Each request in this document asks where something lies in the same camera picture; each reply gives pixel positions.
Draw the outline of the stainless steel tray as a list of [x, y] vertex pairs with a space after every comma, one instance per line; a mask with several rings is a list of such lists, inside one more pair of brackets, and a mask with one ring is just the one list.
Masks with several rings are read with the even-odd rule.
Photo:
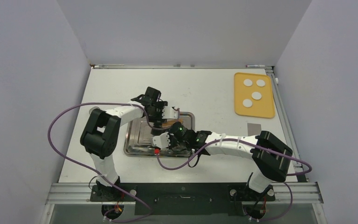
[[[146, 118], [135, 119], [128, 124], [124, 153], [127, 156], [154, 157], [154, 147], [151, 143], [153, 130], [148, 126]], [[160, 151], [161, 157], [188, 157], [190, 152], [178, 146], [173, 150]]]

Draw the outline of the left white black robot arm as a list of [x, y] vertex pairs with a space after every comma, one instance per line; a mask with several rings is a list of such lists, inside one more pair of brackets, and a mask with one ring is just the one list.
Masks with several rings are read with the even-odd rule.
[[93, 160], [98, 171], [96, 185], [109, 201], [120, 196], [120, 177], [116, 172], [113, 152], [117, 146], [120, 128], [135, 119], [146, 118], [152, 122], [152, 129], [162, 130], [162, 124], [169, 119], [178, 119], [179, 112], [160, 100], [161, 92], [148, 87], [144, 94], [132, 98], [126, 104], [119, 104], [112, 110], [95, 108], [80, 138], [80, 143]]

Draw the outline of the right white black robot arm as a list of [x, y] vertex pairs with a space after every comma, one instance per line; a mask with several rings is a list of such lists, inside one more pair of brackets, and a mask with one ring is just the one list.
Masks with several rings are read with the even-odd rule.
[[253, 136], [230, 136], [187, 129], [180, 122], [168, 129], [170, 146], [184, 147], [198, 154], [229, 155], [255, 163], [256, 169], [245, 186], [245, 195], [258, 199], [272, 182], [286, 181], [293, 151], [269, 131]]

